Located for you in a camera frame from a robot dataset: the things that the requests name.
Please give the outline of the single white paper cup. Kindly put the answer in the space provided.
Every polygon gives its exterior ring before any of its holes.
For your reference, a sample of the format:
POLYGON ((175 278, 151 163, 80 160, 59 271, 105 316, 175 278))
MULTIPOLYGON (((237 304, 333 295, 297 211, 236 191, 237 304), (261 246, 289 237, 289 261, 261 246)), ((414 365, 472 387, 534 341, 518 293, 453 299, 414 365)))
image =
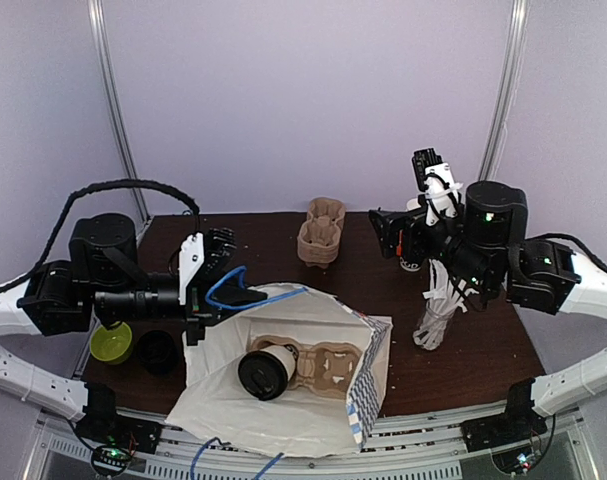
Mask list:
POLYGON ((296 372, 298 352, 292 345, 270 345, 247 353, 237 374, 243 388, 261 401, 281 396, 296 372))

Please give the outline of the black plastic cup lid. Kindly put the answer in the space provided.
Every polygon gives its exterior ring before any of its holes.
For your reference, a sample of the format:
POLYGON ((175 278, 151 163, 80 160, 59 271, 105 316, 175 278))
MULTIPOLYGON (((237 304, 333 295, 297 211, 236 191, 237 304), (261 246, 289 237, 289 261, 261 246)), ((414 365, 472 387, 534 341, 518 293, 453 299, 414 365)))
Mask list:
POLYGON ((289 382, 284 363, 275 355, 264 351, 247 353, 240 360, 237 373, 243 388, 261 401, 281 396, 289 382))

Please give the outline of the stack of black cup lids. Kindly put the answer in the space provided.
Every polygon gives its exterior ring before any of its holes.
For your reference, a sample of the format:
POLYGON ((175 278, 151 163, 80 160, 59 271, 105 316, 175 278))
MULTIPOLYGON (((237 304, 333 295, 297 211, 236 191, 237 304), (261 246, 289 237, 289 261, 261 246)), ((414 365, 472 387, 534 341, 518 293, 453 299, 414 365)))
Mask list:
POLYGON ((178 364, 178 350, 173 337, 163 330, 144 333, 135 347, 137 360, 151 375, 170 374, 178 364))

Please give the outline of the blue checkered paper bag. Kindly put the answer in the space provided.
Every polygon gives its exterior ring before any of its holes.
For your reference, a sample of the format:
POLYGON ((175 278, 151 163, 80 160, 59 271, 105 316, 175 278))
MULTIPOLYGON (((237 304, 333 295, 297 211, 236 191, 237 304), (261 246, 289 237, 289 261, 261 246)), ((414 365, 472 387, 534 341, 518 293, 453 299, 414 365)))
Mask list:
POLYGON ((244 276, 237 267, 206 291, 205 305, 230 317, 184 347, 186 384, 167 423, 271 457, 363 450, 386 395, 391 318, 244 276))

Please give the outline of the single brown pulp cup carrier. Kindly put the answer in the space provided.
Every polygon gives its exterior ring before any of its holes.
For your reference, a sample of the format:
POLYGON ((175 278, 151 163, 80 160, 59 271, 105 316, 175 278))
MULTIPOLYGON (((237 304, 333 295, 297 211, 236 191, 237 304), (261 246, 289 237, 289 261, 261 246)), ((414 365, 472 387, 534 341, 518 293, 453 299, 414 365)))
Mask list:
POLYGON ((292 345, 298 352, 296 372, 287 390, 303 387, 317 396, 331 399, 345 397, 362 356, 361 350, 351 343, 320 342, 309 345, 274 335, 258 337, 248 346, 247 353, 270 345, 292 345))

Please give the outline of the stack of paper cups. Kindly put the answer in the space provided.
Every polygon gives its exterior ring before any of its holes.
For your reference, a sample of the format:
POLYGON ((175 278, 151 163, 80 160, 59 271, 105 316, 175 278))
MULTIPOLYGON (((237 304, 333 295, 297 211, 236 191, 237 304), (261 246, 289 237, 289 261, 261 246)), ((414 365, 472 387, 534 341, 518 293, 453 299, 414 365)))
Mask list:
POLYGON ((419 259, 411 252, 410 236, 411 236, 411 221, 423 211, 423 205, 417 197, 410 199, 406 203, 406 211, 409 213, 409 218, 406 225, 400 233, 400 243, 397 250, 399 256, 400 267, 407 272, 417 272, 421 269, 423 260, 419 259))

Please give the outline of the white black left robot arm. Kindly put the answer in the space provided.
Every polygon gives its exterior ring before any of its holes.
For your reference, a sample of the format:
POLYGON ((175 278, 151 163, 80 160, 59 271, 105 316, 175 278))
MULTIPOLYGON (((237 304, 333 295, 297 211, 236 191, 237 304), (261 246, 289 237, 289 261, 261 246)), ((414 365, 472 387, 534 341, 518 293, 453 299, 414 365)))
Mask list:
MULTIPOLYGON (((133 320, 181 322, 187 343, 236 313, 261 306, 267 294, 244 283, 244 270, 225 268, 236 249, 230 229, 188 236, 178 271, 147 273, 138 263, 133 221, 107 213, 76 222, 67 260, 47 261, 0 286, 0 337, 87 332, 97 319, 113 329, 133 320)), ((100 384, 61 379, 0 346, 0 389, 91 430, 106 444, 127 433, 114 392, 100 384)))

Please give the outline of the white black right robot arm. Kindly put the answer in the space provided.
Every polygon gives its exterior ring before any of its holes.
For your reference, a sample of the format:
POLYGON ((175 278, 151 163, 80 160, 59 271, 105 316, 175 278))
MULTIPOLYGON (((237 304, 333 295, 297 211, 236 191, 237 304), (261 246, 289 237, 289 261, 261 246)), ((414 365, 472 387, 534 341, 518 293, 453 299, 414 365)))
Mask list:
POLYGON ((546 314, 580 313, 607 320, 607 265, 576 237, 527 238, 525 193, 475 182, 464 200, 442 179, 425 186, 416 208, 369 211, 384 257, 440 263, 457 300, 508 302, 546 314))

